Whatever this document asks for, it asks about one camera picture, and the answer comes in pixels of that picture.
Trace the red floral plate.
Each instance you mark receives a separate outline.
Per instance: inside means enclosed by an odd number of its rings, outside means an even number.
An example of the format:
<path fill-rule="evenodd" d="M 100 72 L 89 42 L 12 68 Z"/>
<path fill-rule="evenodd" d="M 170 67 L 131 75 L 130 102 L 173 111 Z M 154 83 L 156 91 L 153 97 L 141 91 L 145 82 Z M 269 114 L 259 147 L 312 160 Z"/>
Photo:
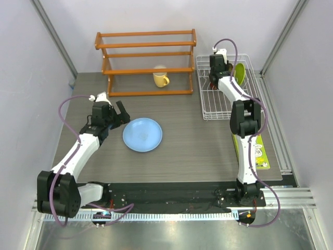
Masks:
<path fill-rule="evenodd" d="M 210 88 L 211 90 L 218 90 L 218 80 L 210 80 Z"/>

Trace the blue plate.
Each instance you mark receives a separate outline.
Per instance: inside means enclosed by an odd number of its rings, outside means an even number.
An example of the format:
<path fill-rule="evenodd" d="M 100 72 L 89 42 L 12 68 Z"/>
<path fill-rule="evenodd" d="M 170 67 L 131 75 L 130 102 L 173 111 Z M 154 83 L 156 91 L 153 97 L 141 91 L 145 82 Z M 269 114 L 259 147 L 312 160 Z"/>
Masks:
<path fill-rule="evenodd" d="M 123 130 L 123 142 L 131 150 L 146 153 L 159 146 L 163 138 L 161 126 L 150 118 L 130 121 Z"/>

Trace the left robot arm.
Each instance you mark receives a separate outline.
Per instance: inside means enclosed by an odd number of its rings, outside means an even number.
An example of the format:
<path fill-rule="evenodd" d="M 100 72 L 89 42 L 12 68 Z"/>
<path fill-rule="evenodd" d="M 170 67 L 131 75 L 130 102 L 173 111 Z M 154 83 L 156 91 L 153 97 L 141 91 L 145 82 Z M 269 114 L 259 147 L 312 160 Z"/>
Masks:
<path fill-rule="evenodd" d="M 87 122 L 67 155 L 50 171 L 37 176 L 37 209 L 44 214 L 73 218 L 82 206 L 94 202 L 104 208 L 111 195 L 102 182 L 89 182 L 78 186 L 78 177 L 90 157 L 101 147 L 109 131 L 127 124 L 130 115 L 121 101 L 118 109 L 109 102 L 96 101 Z"/>

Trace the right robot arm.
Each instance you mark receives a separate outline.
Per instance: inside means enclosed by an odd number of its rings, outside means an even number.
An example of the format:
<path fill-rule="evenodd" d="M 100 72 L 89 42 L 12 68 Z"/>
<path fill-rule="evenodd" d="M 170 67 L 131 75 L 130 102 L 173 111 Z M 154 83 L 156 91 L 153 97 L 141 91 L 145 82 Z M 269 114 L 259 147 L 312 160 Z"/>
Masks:
<path fill-rule="evenodd" d="M 242 206 L 253 206 L 259 197 L 260 187 L 255 174 L 255 143 L 261 127 L 261 107 L 253 101 L 229 72 L 226 56 L 209 56 L 211 85 L 232 102 L 230 130 L 238 145 L 238 175 L 235 188 L 235 202 Z"/>

